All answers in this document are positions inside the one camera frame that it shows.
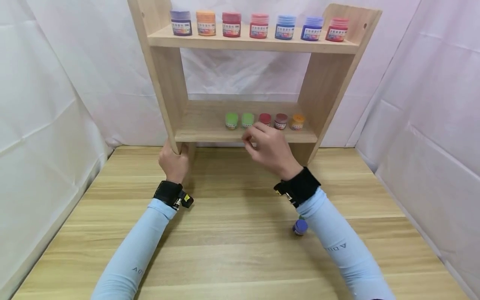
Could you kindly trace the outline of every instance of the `hand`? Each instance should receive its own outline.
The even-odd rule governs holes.
[[[180,154],[175,154],[170,147],[170,142],[166,141],[160,154],[158,155],[158,164],[167,176],[167,181],[181,184],[187,176],[190,167],[188,161],[188,146],[183,143]]]
[[[250,142],[252,138],[257,143],[256,148]],[[290,180],[303,170],[280,130],[256,122],[245,131],[242,140],[252,159],[282,180]]]

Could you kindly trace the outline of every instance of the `green jar lid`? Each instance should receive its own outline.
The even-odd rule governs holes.
[[[243,113],[243,115],[241,116],[241,122],[242,124],[253,124],[253,114],[249,112]]]
[[[229,112],[225,115],[226,124],[237,124],[239,121],[239,116],[235,112]]]

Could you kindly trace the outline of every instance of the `paint jar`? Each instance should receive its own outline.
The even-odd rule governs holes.
[[[223,36],[240,37],[241,14],[239,12],[222,13]]]
[[[275,38],[285,40],[292,39],[296,19],[296,16],[288,14],[279,15],[276,20]]]
[[[300,38],[304,41],[318,41],[323,25],[324,19],[322,17],[307,17]]]
[[[284,130],[287,126],[288,116],[286,114],[277,114],[275,117],[275,128]]]
[[[189,11],[170,11],[173,35],[175,36],[191,36],[192,21],[190,20]]]
[[[272,116],[270,116],[270,114],[260,114],[260,116],[258,116],[258,121],[267,125],[267,126],[270,126],[270,123],[272,122]]]
[[[307,232],[308,224],[307,221],[298,219],[292,227],[293,233],[296,235],[302,236]]]
[[[252,13],[252,21],[250,23],[250,37],[266,38],[268,34],[268,14]]]
[[[214,36],[215,13],[213,11],[197,11],[197,30],[199,36]]]
[[[244,112],[241,116],[241,126],[243,129],[247,129],[253,125],[253,114],[249,112]]]
[[[331,42],[343,42],[348,30],[348,19],[332,18],[325,39]]]
[[[239,116],[235,112],[229,112],[225,115],[225,126],[230,129],[234,130],[237,128],[237,123],[239,122]]]
[[[300,131],[303,128],[303,123],[305,122],[305,117],[301,114],[295,114],[290,121],[290,128],[293,131]]]

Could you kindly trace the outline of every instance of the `light blue arm sleeve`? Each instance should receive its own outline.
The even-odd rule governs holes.
[[[377,262],[319,187],[297,212],[320,239],[355,300],[394,300]]]
[[[152,199],[137,224],[123,240],[103,271],[92,300],[132,300],[145,269],[176,211],[158,199]]]

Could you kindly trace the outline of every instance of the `shelf board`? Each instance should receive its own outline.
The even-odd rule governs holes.
[[[192,23],[192,36],[174,36],[172,26],[168,25],[163,29],[148,36],[150,46],[174,47],[174,48],[201,48],[201,49],[231,49],[231,50],[258,50],[258,51],[280,51],[280,52],[310,52],[310,53],[338,53],[355,54],[358,45],[349,41],[330,42],[325,40],[325,30],[320,33],[320,40],[309,42],[300,39],[301,28],[295,28],[293,39],[289,41],[274,38],[275,26],[269,26],[268,35],[265,39],[249,37],[250,26],[242,24],[240,37],[224,37],[222,35],[222,24],[216,25],[216,36],[199,36],[197,25]]]
[[[235,130],[225,127],[225,114],[237,112],[239,126]],[[258,120],[260,113],[270,113],[272,120],[277,113],[285,113],[289,119],[301,113],[296,102],[255,102],[255,101],[198,101],[191,100],[182,118],[182,124],[175,134],[176,142],[241,142],[244,129],[241,114],[251,112]],[[305,122],[301,131],[288,126],[282,131],[289,143],[316,143],[317,136]]]

